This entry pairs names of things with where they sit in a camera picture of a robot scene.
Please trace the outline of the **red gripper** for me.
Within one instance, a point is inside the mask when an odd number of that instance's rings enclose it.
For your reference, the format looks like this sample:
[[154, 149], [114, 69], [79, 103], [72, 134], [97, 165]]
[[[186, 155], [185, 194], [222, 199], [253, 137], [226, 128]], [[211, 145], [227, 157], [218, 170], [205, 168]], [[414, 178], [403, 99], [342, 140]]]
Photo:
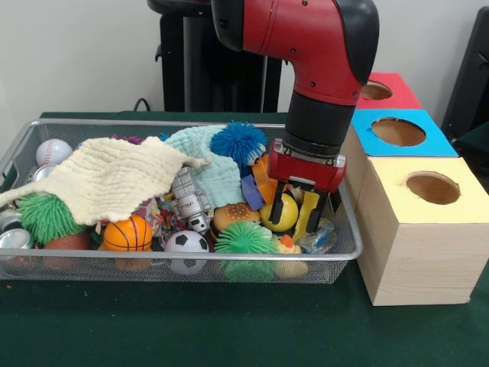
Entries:
[[281, 199], [285, 184], [295, 183], [307, 190], [304, 196], [306, 231], [318, 230], [320, 219], [327, 204], [329, 193], [335, 192], [345, 176], [346, 156], [339, 154], [333, 159], [312, 158], [284, 146], [281, 141], [270, 144], [267, 173], [277, 180], [277, 188], [270, 210], [269, 220], [278, 224], [283, 210]]

